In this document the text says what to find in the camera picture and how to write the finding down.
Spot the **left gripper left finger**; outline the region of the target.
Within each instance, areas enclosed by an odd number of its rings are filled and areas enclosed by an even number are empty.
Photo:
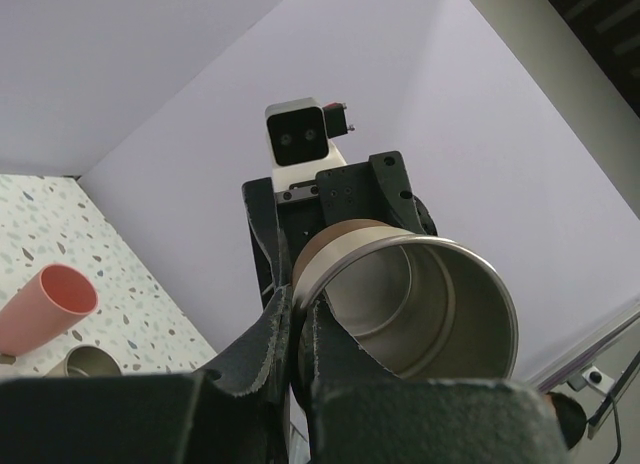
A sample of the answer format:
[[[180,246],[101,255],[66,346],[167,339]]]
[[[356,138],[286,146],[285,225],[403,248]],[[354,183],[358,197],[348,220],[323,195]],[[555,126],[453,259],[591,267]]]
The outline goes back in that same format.
[[[262,315],[188,374],[26,378],[1,386],[5,463],[284,463],[290,261],[269,183],[242,187]]]

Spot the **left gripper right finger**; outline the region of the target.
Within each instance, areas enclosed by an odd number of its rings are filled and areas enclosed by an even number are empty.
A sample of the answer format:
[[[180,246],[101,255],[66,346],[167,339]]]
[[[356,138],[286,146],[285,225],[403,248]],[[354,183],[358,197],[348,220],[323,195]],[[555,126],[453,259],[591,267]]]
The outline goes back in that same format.
[[[397,152],[322,171],[316,181],[324,229],[371,219],[436,236]],[[512,382],[511,376],[402,379],[336,321],[325,297],[299,316],[299,350],[300,386],[316,463],[569,459],[553,408],[535,389]]]

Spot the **steel cup with cork base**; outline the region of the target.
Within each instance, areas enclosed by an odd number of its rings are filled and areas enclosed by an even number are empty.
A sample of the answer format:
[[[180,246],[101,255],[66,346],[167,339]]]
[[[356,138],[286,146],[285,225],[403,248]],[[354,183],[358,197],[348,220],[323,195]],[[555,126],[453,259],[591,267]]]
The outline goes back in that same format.
[[[502,379],[515,367],[518,323],[506,284],[453,240],[342,221],[303,247],[292,286],[298,316],[325,297],[336,321],[402,379]]]

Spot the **pink plastic cup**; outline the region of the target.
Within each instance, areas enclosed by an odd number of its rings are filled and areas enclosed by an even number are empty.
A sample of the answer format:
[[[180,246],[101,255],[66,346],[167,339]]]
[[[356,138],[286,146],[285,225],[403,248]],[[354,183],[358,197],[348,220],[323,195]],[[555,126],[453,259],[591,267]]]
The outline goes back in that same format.
[[[94,312],[98,301],[79,271],[43,267],[1,309],[1,353],[19,357],[47,344]]]

